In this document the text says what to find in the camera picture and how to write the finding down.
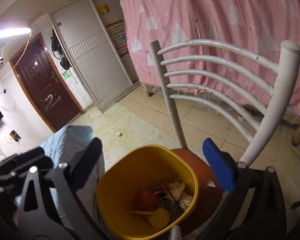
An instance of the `wooden bed frame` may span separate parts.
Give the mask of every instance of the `wooden bed frame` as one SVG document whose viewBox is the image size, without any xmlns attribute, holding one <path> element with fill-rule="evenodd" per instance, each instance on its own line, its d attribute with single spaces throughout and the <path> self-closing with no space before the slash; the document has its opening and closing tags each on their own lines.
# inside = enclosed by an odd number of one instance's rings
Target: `wooden bed frame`
<svg viewBox="0 0 300 240">
<path fill-rule="evenodd" d="M 141 82 L 141 87 L 143 88 L 144 92 L 146 93 L 146 95 L 148 97 L 150 97 L 154 94 L 153 92 L 150 92 L 153 87 L 159 88 L 159 86 L 151 85 L 148 83 L 142 83 L 142 82 Z M 250 105 L 246 105 L 244 107 L 252 109 L 254 111 L 258 111 L 256 108 L 254 108 L 253 106 L 250 106 Z M 293 145 L 295 147 L 298 146 L 298 144 L 300 142 L 300 122 L 297 123 L 297 125 L 298 125 L 298 128 L 296 129 L 295 133 L 293 134 L 292 141 L 291 141 L 291 145 Z"/>
</svg>

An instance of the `door frame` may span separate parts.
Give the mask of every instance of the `door frame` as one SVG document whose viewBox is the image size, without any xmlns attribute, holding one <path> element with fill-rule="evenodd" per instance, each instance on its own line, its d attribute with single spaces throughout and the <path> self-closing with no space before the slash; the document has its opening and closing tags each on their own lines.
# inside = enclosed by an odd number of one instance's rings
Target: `door frame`
<svg viewBox="0 0 300 240">
<path fill-rule="evenodd" d="M 40 40 L 41 45 L 43 46 L 44 52 L 50 62 L 50 64 L 52 65 L 52 68 L 56 74 L 56 76 L 60 79 L 61 84 L 63 85 L 63 87 L 66 89 L 66 92 L 69 94 L 70 98 L 72 99 L 72 101 L 76 104 L 76 106 L 79 108 L 81 114 L 85 114 L 86 111 L 83 110 L 83 108 L 81 107 L 81 105 L 79 104 L 79 102 L 77 101 L 77 99 L 74 97 L 73 93 L 70 91 L 70 89 L 68 88 L 66 82 L 64 81 L 64 79 L 62 78 L 60 72 L 58 71 L 57 66 L 55 65 L 53 59 L 51 58 L 51 55 L 49 54 L 48 50 L 46 49 L 46 45 L 44 44 L 43 38 L 41 33 L 39 33 L 38 35 L 36 35 L 35 37 L 33 37 L 30 41 L 29 41 L 29 45 L 36 41 L 37 39 Z M 17 53 L 15 53 L 12 58 L 9 60 L 11 68 L 13 69 L 13 72 L 15 74 L 15 77 L 18 80 L 18 83 L 20 85 L 20 87 L 22 88 L 24 94 L 26 95 L 26 97 L 28 98 L 28 100 L 30 101 L 31 105 L 33 106 L 33 108 L 37 111 L 37 113 L 39 114 L 39 116 L 42 118 L 42 120 L 46 123 L 46 125 L 55 133 L 57 130 L 56 128 L 52 125 L 52 123 L 49 121 L 49 119 L 45 116 L 45 114 L 41 111 L 41 109 L 39 108 L 39 106 L 37 105 L 37 103 L 34 101 L 34 99 L 32 98 L 31 94 L 29 93 L 28 89 L 26 88 L 21 76 L 19 75 L 17 69 L 15 68 L 14 64 L 13 64 L 13 59 L 15 59 L 16 56 L 18 56 L 18 54 L 20 54 L 20 52 L 23 52 L 23 50 L 25 49 L 25 45 L 18 50 Z"/>
</svg>

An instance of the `ceiling light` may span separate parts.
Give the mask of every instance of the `ceiling light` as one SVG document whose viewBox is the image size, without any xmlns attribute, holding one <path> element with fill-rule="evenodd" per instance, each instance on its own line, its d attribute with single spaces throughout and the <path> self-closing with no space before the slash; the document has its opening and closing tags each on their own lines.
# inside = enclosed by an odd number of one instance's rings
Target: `ceiling light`
<svg viewBox="0 0 300 240">
<path fill-rule="evenodd" d="M 20 34 L 27 34 L 30 32 L 31 32 L 31 29 L 29 29 L 29 28 L 6 29 L 6 30 L 0 31 L 0 38 L 16 36 L 16 35 L 20 35 Z"/>
</svg>

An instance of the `tile floor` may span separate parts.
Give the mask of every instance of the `tile floor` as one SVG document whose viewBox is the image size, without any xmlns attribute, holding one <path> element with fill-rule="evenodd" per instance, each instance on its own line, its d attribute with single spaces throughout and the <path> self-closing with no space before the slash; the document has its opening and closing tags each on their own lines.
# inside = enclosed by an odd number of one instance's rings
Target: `tile floor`
<svg viewBox="0 0 300 240">
<path fill-rule="evenodd" d="M 221 115 L 207 109 L 177 101 L 179 117 L 189 147 L 202 152 L 202 142 L 212 138 L 215 144 L 238 161 L 248 144 L 233 125 Z M 172 128 L 164 98 L 147 97 L 138 87 L 106 112 L 96 107 L 77 119 L 73 124 L 90 125 L 94 135 L 104 145 L 106 169 L 136 147 L 159 144 L 178 148 L 179 143 Z M 253 129 L 243 123 L 250 132 Z M 287 209 L 288 230 L 300 216 L 300 207 L 291 210 L 293 202 L 300 200 L 300 144 L 291 146 L 295 126 L 282 122 L 261 155 L 251 165 L 255 169 L 274 166 L 278 174 Z"/>
</svg>

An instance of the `pink fabric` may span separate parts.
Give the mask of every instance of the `pink fabric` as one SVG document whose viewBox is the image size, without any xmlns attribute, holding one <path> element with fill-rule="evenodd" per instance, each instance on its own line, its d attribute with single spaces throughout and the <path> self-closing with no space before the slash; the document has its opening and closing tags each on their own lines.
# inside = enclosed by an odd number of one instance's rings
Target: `pink fabric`
<svg viewBox="0 0 300 240">
<path fill-rule="evenodd" d="M 141 82 L 159 85 L 149 41 L 162 48 L 192 39 L 213 39 L 242 46 L 279 63 L 280 43 L 292 40 L 300 46 L 300 0 L 121 0 L 128 48 Z M 240 63 L 269 84 L 276 74 L 243 57 L 214 48 L 184 48 L 164 55 L 165 59 L 189 54 L 206 54 Z M 217 64 L 183 62 L 168 66 L 179 69 L 207 69 L 225 76 L 262 103 L 270 97 L 245 76 Z M 171 82 L 200 83 L 216 88 L 239 104 L 247 101 L 220 82 L 201 76 L 177 76 Z M 290 101 L 300 115 L 300 70 Z"/>
</svg>

